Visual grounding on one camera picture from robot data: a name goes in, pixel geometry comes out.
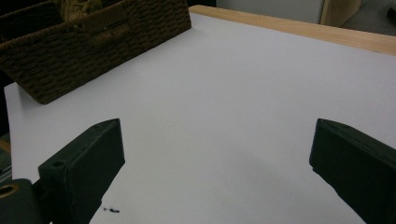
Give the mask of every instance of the wooden table edge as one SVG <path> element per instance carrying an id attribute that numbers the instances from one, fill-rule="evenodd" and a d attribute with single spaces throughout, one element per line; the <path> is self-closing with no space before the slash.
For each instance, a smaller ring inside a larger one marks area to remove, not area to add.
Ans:
<path id="1" fill-rule="evenodd" d="M 396 36 L 291 21 L 218 7 L 193 6 L 190 7 L 190 12 L 396 56 Z"/>

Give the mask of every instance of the brown wicker basket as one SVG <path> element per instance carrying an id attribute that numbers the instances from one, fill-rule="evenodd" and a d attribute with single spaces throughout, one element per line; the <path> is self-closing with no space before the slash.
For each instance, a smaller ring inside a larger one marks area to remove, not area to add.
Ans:
<path id="1" fill-rule="evenodd" d="M 0 69 L 40 104 L 191 28 L 185 0 L 104 0 L 63 22 L 51 2 L 0 17 Z"/>

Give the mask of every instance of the white wall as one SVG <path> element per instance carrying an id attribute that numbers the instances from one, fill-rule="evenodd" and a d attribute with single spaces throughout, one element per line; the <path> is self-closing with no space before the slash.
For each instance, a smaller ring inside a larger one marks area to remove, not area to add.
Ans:
<path id="1" fill-rule="evenodd" d="M 266 16 L 319 23 L 323 0 L 217 0 L 217 6 Z"/>

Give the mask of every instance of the floor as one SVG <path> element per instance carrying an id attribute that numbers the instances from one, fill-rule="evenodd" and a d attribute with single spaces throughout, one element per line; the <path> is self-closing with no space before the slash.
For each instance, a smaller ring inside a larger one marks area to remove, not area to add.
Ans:
<path id="1" fill-rule="evenodd" d="M 396 35 L 396 24 L 387 18 L 392 0 L 362 0 L 359 11 L 341 28 L 381 35 Z"/>

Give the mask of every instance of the white table surface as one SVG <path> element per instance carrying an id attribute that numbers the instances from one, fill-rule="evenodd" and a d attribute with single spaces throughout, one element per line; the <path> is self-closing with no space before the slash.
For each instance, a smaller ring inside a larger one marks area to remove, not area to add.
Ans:
<path id="1" fill-rule="evenodd" d="M 120 118 L 126 164 L 92 223 L 363 223 L 308 158 L 318 118 L 396 147 L 396 57 L 191 19 L 49 105 L 6 87 L 14 178 L 36 181 L 57 150 Z"/>

